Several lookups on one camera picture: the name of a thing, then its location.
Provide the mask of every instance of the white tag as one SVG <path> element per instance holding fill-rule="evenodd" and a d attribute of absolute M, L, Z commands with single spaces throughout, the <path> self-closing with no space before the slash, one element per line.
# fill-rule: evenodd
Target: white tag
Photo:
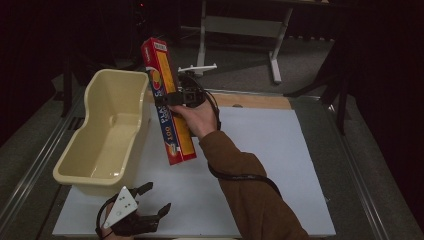
<path fill-rule="evenodd" d="M 118 198 L 113 204 L 112 210 L 110 211 L 103 227 L 111 227 L 113 224 L 119 222 L 121 219 L 137 210 L 137 208 L 137 202 L 131 195 L 130 191 L 128 191 L 126 187 L 123 187 L 121 192 L 119 192 Z"/>

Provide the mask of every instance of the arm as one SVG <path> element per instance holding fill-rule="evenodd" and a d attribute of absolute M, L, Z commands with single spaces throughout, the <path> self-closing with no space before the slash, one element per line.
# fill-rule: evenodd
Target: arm
<path fill-rule="evenodd" d="M 185 118 L 216 171 L 266 176 L 254 154 L 240 152 L 224 132 L 216 130 L 216 118 L 207 101 L 195 109 L 170 109 Z M 266 183 L 219 180 L 219 184 L 243 239 L 309 239 L 290 207 Z"/>

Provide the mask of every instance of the table leg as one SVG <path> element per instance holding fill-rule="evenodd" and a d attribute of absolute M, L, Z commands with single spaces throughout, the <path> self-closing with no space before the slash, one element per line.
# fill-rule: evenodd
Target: table leg
<path fill-rule="evenodd" d="M 206 19 L 206 1 L 202 1 L 202 19 L 200 22 L 200 47 L 199 47 L 199 54 L 197 55 L 197 66 L 203 67 L 205 66 L 205 20 Z M 195 71 L 195 74 L 197 76 L 203 76 L 203 71 Z"/>
<path fill-rule="evenodd" d="M 293 8 L 289 8 L 287 10 L 284 21 L 281 23 L 281 28 L 277 36 L 277 43 L 275 44 L 274 51 L 269 53 L 269 60 L 271 62 L 272 75 L 274 77 L 274 82 L 277 84 L 281 83 L 281 75 L 280 75 L 280 69 L 278 67 L 277 56 L 278 56 L 278 52 L 280 51 L 281 44 L 283 43 L 284 35 L 286 34 L 286 30 L 289 25 L 292 12 L 293 12 Z"/>

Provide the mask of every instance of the metal frame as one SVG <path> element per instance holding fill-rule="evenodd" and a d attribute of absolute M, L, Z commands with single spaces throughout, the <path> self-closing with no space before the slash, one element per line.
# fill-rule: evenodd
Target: metal frame
<path fill-rule="evenodd" d="M 282 82 L 277 56 L 283 43 L 284 36 L 290 21 L 293 8 L 288 8 L 283 22 L 252 20 L 241 18 L 208 16 L 206 14 L 206 0 L 202 1 L 202 18 L 200 26 L 200 47 L 197 56 L 197 67 L 205 65 L 205 34 L 206 32 L 232 33 L 260 37 L 272 37 L 276 39 L 274 50 L 269 52 L 269 60 L 274 82 Z M 197 76 L 203 76 L 203 72 L 195 71 Z"/>

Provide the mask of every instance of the dark background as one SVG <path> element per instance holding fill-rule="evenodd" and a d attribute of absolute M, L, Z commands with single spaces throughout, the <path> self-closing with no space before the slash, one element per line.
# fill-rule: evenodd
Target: dark background
<path fill-rule="evenodd" d="M 224 5 L 212 11 L 279 17 L 280 10 L 273 12 L 266 4 L 255 6 L 256 11 L 249 6 Z M 350 15 L 340 9 L 297 8 L 288 35 L 305 40 L 337 39 L 323 69 L 342 78 L 346 69 L 355 66 L 349 93 L 356 98 L 405 200 L 424 229 L 424 4 L 419 0 L 375 0 L 367 1 L 365 7 L 371 10 Z M 63 59 L 71 56 L 77 65 L 74 74 L 86 84 L 95 68 L 78 66 L 75 52 L 111 66 L 117 58 L 137 63 L 140 43 L 150 36 L 153 25 L 175 35 L 178 41 L 178 26 L 198 25 L 199 9 L 200 1 L 194 0 L 4 2 L 4 20 L 0 22 L 0 145 L 54 96 L 51 80 L 63 72 Z"/>

